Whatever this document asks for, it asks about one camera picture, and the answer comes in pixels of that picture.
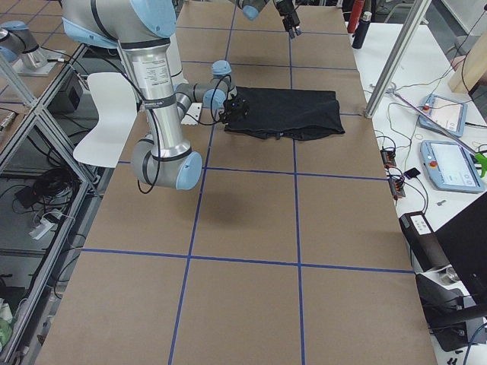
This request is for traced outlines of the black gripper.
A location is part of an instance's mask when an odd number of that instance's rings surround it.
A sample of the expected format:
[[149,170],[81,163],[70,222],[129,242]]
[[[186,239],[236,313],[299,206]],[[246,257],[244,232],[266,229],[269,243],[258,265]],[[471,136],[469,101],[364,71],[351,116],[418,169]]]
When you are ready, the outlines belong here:
[[275,1],[275,8],[282,17],[282,23],[286,30],[288,30],[289,38],[294,39],[295,35],[302,34],[300,26],[300,19],[295,10],[292,0],[278,0]]
[[220,122],[229,124],[241,118],[246,118],[250,111],[250,105],[242,97],[233,97],[223,103],[224,110],[220,112]]

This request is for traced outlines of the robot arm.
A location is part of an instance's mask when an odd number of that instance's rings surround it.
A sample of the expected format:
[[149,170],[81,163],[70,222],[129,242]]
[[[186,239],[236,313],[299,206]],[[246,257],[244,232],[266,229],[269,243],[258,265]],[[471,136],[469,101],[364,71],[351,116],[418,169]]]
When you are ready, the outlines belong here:
[[118,49],[142,99],[151,131],[132,152],[140,183],[189,190],[202,172],[202,157],[183,136],[181,121],[192,103],[212,110],[237,95],[230,64],[212,66],[206,84],[173,85],[167,51],[176,31],[171,1],[64,1],[65,33],[79,43]]
[[[257,19],[262,10],[269,3],[268,0],[231,0],[243,15],[250,21]],[[283,27],[288,33],[290,39],[302,34],[301,21],[297,13],[297,6],[292,0],[274,0],[272,1],[276,11],[282,19]]]

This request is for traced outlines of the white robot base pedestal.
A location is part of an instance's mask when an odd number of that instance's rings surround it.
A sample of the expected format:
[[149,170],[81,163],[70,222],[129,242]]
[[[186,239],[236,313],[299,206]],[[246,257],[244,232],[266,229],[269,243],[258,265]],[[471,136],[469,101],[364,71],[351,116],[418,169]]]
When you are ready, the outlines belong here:
[[[183,66],[180,60],[180,52],[175,33],[170,36],[170,45],[167,49],[166,56],[173,88],[176,89],[179,84],[187,84],[188,81],[184,77]],[[180,103],[186,108],[185,116],[181,118],[181,124],[198,125],[202,112],[202,104],[191,101],[190,97],[185,97],[182,94],[178,94],[178,96],[182,98]]]

